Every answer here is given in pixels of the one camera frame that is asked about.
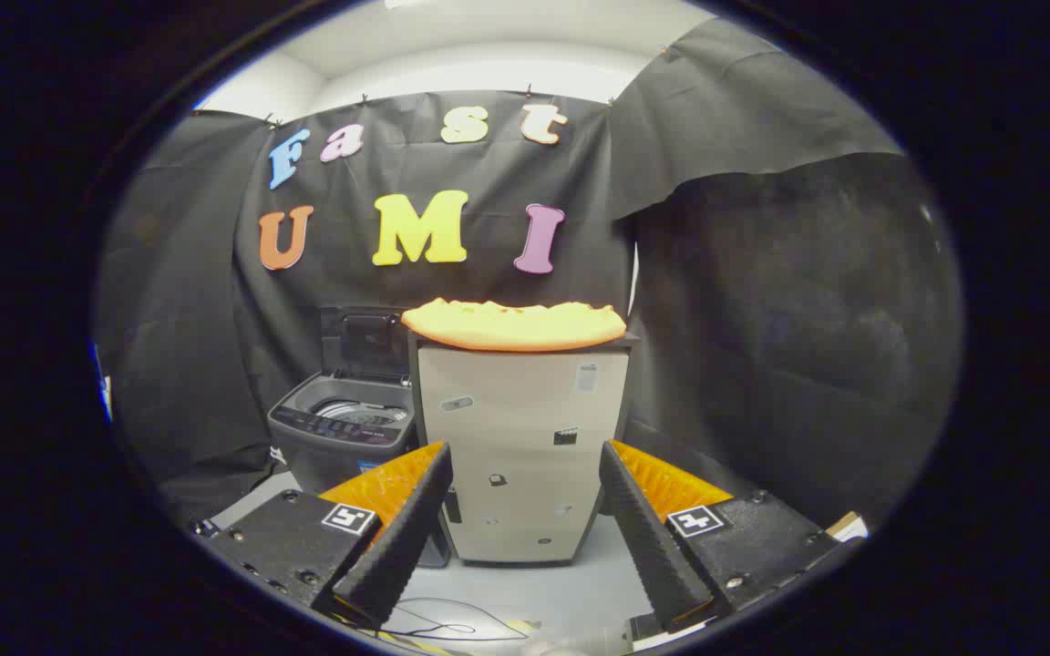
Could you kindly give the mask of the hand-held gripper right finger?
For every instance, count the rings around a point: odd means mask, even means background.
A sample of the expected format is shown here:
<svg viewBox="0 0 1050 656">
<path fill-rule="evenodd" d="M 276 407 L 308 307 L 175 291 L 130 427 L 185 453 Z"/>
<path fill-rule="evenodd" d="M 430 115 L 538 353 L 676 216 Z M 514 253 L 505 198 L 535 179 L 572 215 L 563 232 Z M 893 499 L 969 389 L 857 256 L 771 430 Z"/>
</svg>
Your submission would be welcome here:
<svg viewBox="0 0 1050 656">
<path fill-rule="evenodd" d="M 666 631 L 740 613 L 845 555 L 843 541 L 769 491 L 729 493 L 616 440 L 602 447 L 598 478 Z"/>
</svg>

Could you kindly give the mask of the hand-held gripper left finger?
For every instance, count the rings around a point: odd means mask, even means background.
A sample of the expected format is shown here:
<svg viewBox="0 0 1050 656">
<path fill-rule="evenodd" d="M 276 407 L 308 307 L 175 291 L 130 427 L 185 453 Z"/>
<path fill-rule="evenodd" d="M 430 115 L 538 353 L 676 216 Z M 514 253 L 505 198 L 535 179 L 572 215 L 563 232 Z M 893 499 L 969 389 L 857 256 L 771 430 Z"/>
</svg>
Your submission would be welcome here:
<svg viewBox="0 0 1050 656">
<path fill-rule="evenodd" d="M 401 599 L 453 481 L 433 443 L 313 495 L 286 489 L 222 528 L 192 531 L 262 589 L 330 618 L 376 630 Z"/>
</svg>

